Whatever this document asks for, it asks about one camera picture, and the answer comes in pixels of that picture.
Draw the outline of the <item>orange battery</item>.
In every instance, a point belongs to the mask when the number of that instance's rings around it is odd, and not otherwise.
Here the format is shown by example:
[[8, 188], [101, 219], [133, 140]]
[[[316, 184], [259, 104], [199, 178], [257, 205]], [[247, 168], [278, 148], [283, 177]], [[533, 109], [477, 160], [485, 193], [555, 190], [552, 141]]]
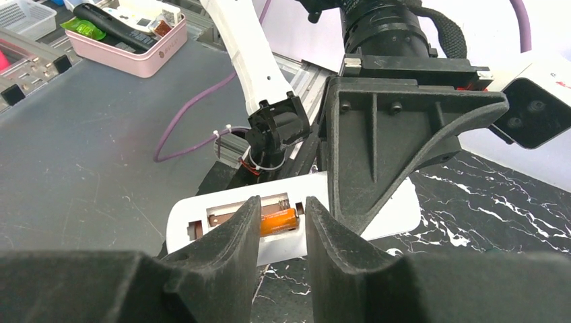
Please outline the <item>orange battery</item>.
[[270, 236], [298, 228], [298, 214], [289, 208], [261, 216], [261, 236]]

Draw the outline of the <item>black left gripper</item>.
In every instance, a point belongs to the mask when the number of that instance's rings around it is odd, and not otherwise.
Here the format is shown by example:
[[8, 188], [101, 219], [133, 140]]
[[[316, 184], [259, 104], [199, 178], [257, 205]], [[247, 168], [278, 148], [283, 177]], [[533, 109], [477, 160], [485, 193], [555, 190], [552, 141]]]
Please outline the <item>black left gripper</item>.
[[323, 97], [319, 158], [331, 213], [357, 234], [410, 173], [446, 162], [461, 133], [509, 108], [503, 93], [482, 91], [490, 69], [467, 59], [346, 54], [339, 76]]

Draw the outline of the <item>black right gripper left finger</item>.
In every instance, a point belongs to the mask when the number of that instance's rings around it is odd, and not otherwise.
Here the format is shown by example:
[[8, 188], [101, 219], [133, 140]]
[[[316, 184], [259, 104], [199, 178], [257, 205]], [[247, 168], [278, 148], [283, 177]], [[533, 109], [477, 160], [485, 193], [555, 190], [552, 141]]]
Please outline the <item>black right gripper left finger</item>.
[[163, 258], [136, 251], [1, 253], [2, 322], [248, 322], [261, 199]]

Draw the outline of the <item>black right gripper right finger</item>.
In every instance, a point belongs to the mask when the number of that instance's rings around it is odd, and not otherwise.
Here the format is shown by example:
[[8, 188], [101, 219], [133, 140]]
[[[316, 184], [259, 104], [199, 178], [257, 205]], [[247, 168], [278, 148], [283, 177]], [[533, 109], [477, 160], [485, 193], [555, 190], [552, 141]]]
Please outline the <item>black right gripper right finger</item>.
[[313, 196], [306, 242], [315, 322], [569, 322], [570, 259], [556, 252], [394, 257]]

